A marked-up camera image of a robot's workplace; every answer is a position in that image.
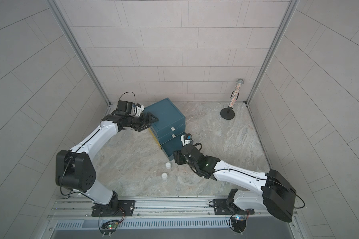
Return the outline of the teal three-drawer cabinet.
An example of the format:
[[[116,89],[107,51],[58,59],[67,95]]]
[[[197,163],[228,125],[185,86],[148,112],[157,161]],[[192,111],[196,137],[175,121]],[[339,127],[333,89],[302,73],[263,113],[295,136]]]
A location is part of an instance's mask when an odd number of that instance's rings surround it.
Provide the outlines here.
[[[144,111],[158,118],[150,130],[168,160],[174,160],[173,152],[182,148],[180,137],[185,132],[185,116],[169,98],[146,107]]]

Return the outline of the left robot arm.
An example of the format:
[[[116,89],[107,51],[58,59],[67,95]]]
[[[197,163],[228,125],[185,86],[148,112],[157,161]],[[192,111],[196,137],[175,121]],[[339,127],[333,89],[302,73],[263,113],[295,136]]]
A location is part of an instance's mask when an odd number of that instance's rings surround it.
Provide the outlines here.
[[[57,186],[81,193],[98,207],[118,209],[118,195],[96,179],[93,158],[105,143],[124,129],[141,132],[159,119],[150,112],[139,116],[112,113],[103,118],[100,125],[83,142],[70,150],[61,150],[56,155]]]

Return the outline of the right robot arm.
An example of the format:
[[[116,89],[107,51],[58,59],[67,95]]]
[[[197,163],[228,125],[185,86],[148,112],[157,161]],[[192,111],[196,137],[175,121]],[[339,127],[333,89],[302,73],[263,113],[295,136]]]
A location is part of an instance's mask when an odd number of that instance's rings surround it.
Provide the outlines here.
[[[273,217],[292,222],[297,191],[280,172],[273,169],[267,173],[245,170],[219,158],[203,155],[197,145],[187,144],[174,151],[175,163],[187,164],[201,178],[232,183],[257,193],[262,197],[260,204]]]

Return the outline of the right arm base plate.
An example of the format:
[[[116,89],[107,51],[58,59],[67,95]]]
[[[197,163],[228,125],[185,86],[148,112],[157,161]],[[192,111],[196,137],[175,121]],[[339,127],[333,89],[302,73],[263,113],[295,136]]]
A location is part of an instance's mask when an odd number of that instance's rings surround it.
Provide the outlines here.
[[[240,209],[233,203],[227,204],[227,199],[213,199],[209,206],[214,209],[215,215],[254,215],[254,209]]]

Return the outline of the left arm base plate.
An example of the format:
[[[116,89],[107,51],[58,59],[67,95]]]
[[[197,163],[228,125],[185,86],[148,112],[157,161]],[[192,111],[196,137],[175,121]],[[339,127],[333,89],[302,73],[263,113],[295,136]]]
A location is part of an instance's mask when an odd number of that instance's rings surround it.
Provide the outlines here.
[[[92,207],[92,217],[121,217],[132,216],[135,208],[135,200],[119,200],[116,205],[111,201],[108,205],[94,204]]]

